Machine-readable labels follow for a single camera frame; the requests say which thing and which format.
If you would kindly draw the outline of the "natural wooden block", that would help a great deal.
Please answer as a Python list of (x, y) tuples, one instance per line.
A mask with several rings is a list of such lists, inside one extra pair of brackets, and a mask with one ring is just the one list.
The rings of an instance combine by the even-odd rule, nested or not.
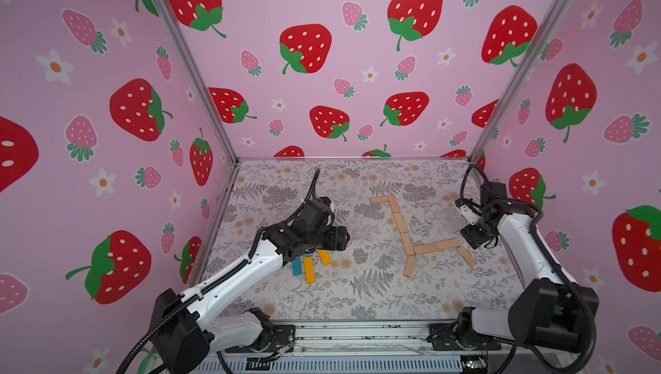
[(452, 249), (452, 248), (460, 248), (460, 247), (461, 247), (461, 242), (458, 239), (449, 239), (446, 241), (437, 242), (437, 248), (439, 251)]
[(389, 195), (387, 198), (388, 198), (388, 203), (390, 205), (392, 213), (394, 215), (400, 213), (399, 204), (398, 204), (396, 198), (392, 195)]
[(400, 213), (394, 213), (394, 219), (397, 224), (398, 230), (400, 234), (406, 234), (408, 232), (408, 229), (406, 227), (406, 221), (404, 219), (404, 216)]
[(413, 244), (412, 244), (412, 241), (411, 241), (411, 236), (409, 235), (409, 233), (408, 232), (401, 233), (400, 237), (401, 237), (401, 241), (402, 241), (402, 244), (403, 244), (403, 247), (404, 247), (404, 252), (406, 253), (406, 255), (407, 256), (414, 256), (415, 252), (414, 252)]
[(374, 198), (370, 198), (370, 202), (371, 202), (373, 205), (389, 204), (389, 197), (388, 197), (388, 196), (385, 196), (385, 197), (374, 197)]
[(459, 247), (456, 248), (456, 251), (469, 267), (475, 267), (478, 264), (478, 261), (468, 252), (468, 250), (466, 250), (466, 248)]
[(427, 253), (434, 253), (439, 250), (439, 247), (436, 243), (418, 245), (413, 248), (415, 255), (424, 255)]
[(416, 265), (416, 256), (410, 255), (407, 257), (406, 265), (404, 268), (403, 275), (408, 279), (411, 279)]

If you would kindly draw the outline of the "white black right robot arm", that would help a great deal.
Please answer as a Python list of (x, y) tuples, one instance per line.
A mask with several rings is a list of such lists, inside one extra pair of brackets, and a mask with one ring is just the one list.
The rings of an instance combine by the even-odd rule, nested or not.
[(580, 286), (540, 238), (539, 215), (499, 213), (478, 217), (468, 208), (461, 236), (471, 248), (492, 238), (506, 248), (523, 284), (523, 293), (507, 310), (466, 307), (458, 317), (457, 339), (468, 344), (502, 341), (543, 347), (585, 357), (597, 342), (597, 293)]

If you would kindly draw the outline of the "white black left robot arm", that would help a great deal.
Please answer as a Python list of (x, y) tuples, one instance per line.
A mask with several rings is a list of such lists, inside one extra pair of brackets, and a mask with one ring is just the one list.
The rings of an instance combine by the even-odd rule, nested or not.
[(234, 317), (219, 315), (253, 284), (294, 259), (316, 250), (344, 251), (349, 241), (344, 226), (261, 228), (256, 246), (226, 269), (178, 295), (171, 289), (163, 292), (150, 323), (150, 341), (162, 360), (154, 371), (190, 373), (210, 353), (235, 347), (258, 353), (269, 349), (274, 325), (263, 311), (251, 308)]

